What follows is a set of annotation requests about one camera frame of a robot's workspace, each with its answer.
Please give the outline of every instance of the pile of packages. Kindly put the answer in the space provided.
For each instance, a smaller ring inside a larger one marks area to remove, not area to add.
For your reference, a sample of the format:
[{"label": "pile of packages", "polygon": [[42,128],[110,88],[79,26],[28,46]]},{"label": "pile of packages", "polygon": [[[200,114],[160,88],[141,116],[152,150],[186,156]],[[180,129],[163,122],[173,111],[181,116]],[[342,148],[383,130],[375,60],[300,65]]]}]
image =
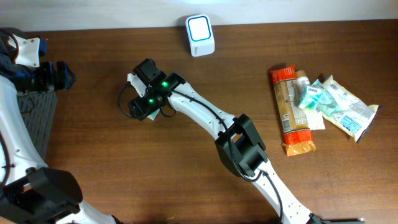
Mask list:
[{"label": "pile of packages", "polygon": [[354,137],[358,143],[371,127],[379,105],[366,106],[329,76],[312,85],[295,66],[271,71],[286,154],[314,151],[311,130],[325,129],[323,118]]}]

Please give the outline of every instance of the white device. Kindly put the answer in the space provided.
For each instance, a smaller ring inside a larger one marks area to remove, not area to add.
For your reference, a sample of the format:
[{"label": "white device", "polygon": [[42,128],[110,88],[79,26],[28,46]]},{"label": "white device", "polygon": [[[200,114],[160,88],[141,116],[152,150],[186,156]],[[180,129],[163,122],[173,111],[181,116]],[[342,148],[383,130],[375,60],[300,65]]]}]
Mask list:
[{"label": "white device", "polygon": [[197,15],[188,17],[185,21],[185,26],[187,27],[192,56],[199,57],[214,52],[214,36],[208,16]]}]

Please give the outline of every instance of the brown tabletop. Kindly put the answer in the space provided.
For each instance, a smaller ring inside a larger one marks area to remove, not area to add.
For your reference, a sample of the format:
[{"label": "brown tabletop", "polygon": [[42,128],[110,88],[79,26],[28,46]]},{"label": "brown tabletop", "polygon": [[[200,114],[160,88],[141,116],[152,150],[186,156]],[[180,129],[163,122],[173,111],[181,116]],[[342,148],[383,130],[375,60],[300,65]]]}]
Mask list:
[{"label": "brown tabletop", "polygon": [[[177,72],[222,110],[254,121],[274,169],[324,219],[398,223],[398,21],[214,26],[216,50],[193,58],[178,28],[36,32],[45,60],[64,60],[78,81],[58,93],[46,157],[70,171],[84,199],[125,223],[250,223],[277,219],[250,183],[220,162],[214,140],[184,114],[127,119],[116,98],[145,58]],[[295,64],[311,82],[334,79],[380,110],[356,144],[325,121],[317,150],[287,157],[268,69]],[[123,104],[137,96],[127,91]]]}]

